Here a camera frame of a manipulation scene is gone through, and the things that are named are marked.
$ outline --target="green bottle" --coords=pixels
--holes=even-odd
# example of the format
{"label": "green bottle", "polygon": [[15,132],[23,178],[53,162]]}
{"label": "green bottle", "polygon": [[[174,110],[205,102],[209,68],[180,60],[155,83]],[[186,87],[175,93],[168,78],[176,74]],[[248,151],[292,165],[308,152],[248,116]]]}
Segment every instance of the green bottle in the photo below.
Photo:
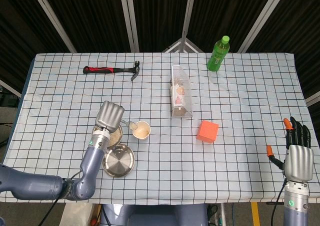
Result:
{"label": "green bottle", "polygon": [[206,65],[208,70],[213,72],[219,70],[222,60],[225,58],[230,49],[229,40],[230,38],[228,36],[223,36],[220,41],[216,42],[211,58]]}

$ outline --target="robotic hand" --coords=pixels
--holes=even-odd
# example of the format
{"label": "robotic hand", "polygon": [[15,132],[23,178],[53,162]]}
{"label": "robotic hand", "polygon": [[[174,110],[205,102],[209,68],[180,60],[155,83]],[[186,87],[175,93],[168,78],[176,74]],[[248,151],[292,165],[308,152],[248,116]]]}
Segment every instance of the robotic hand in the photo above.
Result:
{"label": "robotic hand", "polygon": [[79,179],[20,172],[0,164],[0,192],[11,191],[17,199],[86,200],[95,192],[96,177],[109,145],[110,133],[116,131],[124,108],[104,101],[95,119],[95,131],[82,159]]}
{"label": "robotic hand", "polygon": [[275,158],[270,145],[267,145],[266,150],[269,160],[283,170],[286,177],[283,184],[285,187],[283,224],[307,226],[309,208],[307,182],[313,177],[314,152],[311,149],[308,128],[305,125],[302,126],[293,117],[290,121],[286,118],[283,121],[287,131],[284,163]]}

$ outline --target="stainless steel plate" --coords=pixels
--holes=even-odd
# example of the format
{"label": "stainless steel plate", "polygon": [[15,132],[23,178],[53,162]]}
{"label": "stainless steel plate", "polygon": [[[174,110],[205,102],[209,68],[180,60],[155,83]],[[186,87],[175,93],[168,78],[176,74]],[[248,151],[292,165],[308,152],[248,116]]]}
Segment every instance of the stainless steel plate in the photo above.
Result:
{"label": "stainless steel plate", "polygon": [[112,177],[127,175],[133,169],[134,164],[134,152],[125,144],[109,147],[102,161],[104,170]]}

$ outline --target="spoon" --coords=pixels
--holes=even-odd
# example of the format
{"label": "spoon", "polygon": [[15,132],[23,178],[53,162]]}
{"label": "spoon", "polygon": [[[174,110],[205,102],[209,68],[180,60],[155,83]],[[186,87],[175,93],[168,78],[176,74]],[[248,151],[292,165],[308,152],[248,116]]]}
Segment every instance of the spoon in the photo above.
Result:
{"label": "spoon", "polygon": [[126,122],[124,120],[121,120],[122,123],[124,123],[125,125],[127,125],[132,131],[136,130],[138,128],[138,126],[134,123],[134,122]]}

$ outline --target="black curtain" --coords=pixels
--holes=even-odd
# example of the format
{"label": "black curtain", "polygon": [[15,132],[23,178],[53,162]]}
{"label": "black curtain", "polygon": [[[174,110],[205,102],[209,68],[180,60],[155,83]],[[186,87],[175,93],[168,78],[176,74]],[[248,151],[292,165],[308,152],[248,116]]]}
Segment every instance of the black curtain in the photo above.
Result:
{"label": "black curtain", "polygon": [[37,53],[68,52],[37,0],[0,0],[0,79],[21,92]]}
{"label": "black curtain", "polygon": [[182,36],[188,0],[133,0],[140,52],[162,52]]}
{"label": "black curtain", "polygon": [[194,0],[187,38],[212,52],[224,35],[237,52],[268,0]]}
{"label": "black curtain", "polygon": [[121,0],[48,0],[77,52],[130,52]]}
{"label": "black curtain", "polygon": [[304,97],[320,91],[320,0],[280,0],[248,52],[294,53]]}
{"label": "black curtain", "polygon": [[316,137],[320,145],[320,102],[317,102],[308,107],[314,130],[316,131]]}

